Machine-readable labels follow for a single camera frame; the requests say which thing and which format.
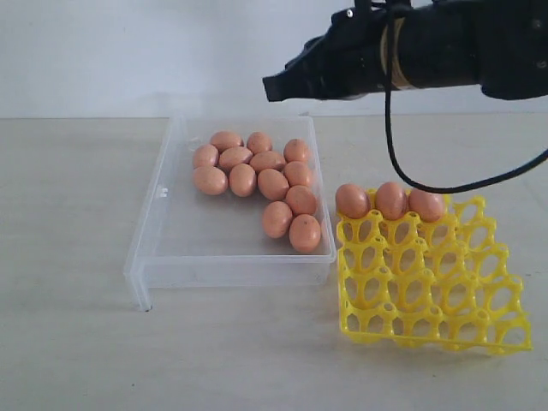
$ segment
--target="table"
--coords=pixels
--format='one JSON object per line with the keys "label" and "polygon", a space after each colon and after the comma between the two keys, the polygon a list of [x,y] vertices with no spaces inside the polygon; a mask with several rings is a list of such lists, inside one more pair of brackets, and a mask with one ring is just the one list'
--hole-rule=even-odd
{"label": "table", "polygon": [[[0,121],[2,409],[545,409],[546,166],[482,191],[524,278],[534,351],[368,348],[338,330],[335,275],[320,288],[153,290],[152,311],[133,309],[122,266],[165,124]],[[394,133],[411,176],[450,185],[544,150],[547,125],[534,114],[399,116]],[[315,126],[329,198],[344,182],[395,178],[382,117]]]}

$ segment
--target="transparent plastic box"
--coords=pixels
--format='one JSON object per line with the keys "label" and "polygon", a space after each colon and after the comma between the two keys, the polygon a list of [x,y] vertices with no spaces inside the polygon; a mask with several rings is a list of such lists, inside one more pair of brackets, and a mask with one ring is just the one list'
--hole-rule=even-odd
{"label": "transparent plastic box", "polygon": [[[221,129],[272,137],[274,149],[300,138],[313,152],[309,164],[319,198],[322,241],[313,254],[299,254],[287,239],[262,230],[268,204],[258,192],[242,199],[229,190],[209,197],[193,185],[192,157]],[[172,118],[158,155],[124,275],[140,310],[152,308],[152,288],[291,286],[324,283],[336,259],[318,148],[310,117]]]}

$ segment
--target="black wire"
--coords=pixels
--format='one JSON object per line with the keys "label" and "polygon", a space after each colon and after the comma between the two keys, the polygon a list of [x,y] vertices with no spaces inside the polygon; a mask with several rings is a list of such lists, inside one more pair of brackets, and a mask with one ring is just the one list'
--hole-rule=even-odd
{"label": "black wire", "polygon": [[386,143],[388,146],[388,153],[390,156],[390,161],[392,162],[392,167],[396,173],[404,180],[408,185],[414,188],[418,188],[422,191],[427,191],[430,193],[436,194],[457,194],[464,193],[467,191],[477,190],[479,188],[485,188],[492,186],[493,184],[498,184],[500,182],[505,182],[511,178],[521,176],[522,174],[527,173],[528,171],[534,169],[538,165],[541,165],[546,159],[548,159],[548,149],[544,150],[541,154],[535,157],[533,160],[525,163],[521,167],[513,169],[507,173],[503,173],[498,176],[486,178],[485,180],[479,180],[477,182],[471,182],[469,184],[463,184],[461,186],[449,187],[449,188],[438,188],[430,187],[424,184],[420,184],[415,180],[409,178],[400,167],[400,164],[397,162],[396,153],[394,151],[394,142],[392,139],[392,121],[391,121],[391,101],[392,101],[392,67],[393,67],[393,58],[394,58],[394,10],[392,9],[392,0],[386,1],[386,11],[387,11],[387,51],[388,58],[386,63],[386,84],[385,84],[385,101],[384,101],[384,126],[386,130]]}

